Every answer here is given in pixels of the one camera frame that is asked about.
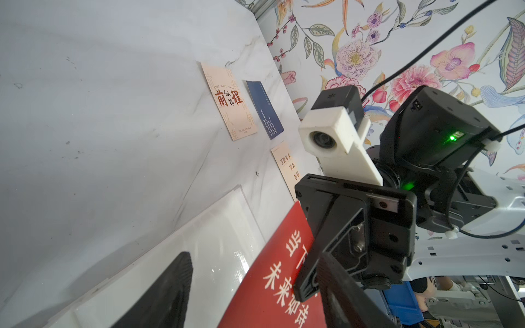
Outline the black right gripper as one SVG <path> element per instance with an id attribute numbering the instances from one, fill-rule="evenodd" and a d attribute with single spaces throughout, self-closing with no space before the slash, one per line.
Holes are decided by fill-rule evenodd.
<path id="1" fill-rule="evenodd" d="M 365 149 L 384 184 L 308 174 L 295 186 L 314 242 L 293 287 L 305 302 L 320 288 L 321 256 L 332 255 L 365 288 L 401 282 L 414 256 L 415 229 L 461 228 L 496 207 L 470 191 L 465 162 L 499 130 L 474 107 L 417 87 L 388 121 L 380 144 Z"/>

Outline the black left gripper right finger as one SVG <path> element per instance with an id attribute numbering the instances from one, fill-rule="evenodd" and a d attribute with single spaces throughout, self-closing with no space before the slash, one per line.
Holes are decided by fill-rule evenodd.
<path id="1" fill-rule="evenodd" d="M 331 254 L 320 256 L 317 278 L 327 327 L 398 327 Z"/>

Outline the beige card red characters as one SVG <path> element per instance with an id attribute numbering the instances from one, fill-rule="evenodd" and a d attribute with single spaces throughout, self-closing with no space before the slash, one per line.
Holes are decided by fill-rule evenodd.
<path id="1" fill-rule="evenodd" d="M 232 71 L 200 63 L 214 101 L 232 141 L 258 132 Z"/>

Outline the white photo album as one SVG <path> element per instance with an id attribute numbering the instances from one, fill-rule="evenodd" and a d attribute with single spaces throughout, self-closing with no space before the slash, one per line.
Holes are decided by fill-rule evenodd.
<path id="1" fill-rule="evenodd" d="M 135 262 L 52 317 L 47 327 L 111 327 L 166 272 L 177 256 L 191 259 L 185 327 L 217 327 L 264 238 L 241 186 L 191 219 Z"/>

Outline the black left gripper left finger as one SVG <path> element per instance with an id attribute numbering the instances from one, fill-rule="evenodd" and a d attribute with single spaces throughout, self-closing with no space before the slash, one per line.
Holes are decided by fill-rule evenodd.
<path id="1" fill-rule="evenodd" d="M 193 266 L 181 252 L 114 327 L 183 327 Z"/>

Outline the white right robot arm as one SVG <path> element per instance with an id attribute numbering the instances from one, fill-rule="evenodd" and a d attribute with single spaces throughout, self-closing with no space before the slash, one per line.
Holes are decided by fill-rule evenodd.
<path id="1" fill-rule="evenodd" d="M 514 212 L 501 186 L 477 183 L 470 164 L 504 138 L 474 107 L 434 87 L 419 86 L 381 134 L 363 146 L 370 120 L 355 86 L 318 95 L 299 126 L 305 150 L 322 175 L 304 176 L 295 195 L 314 242 L 293 292 L 307 301 L 319 291 L 319 261 L 329 254 L 364 288 L 385 290 L 406 276 L 416 253 L 416 229 L 448 239 L 510 239 L 524 225 L 475 234 L 474 224 Z"/>

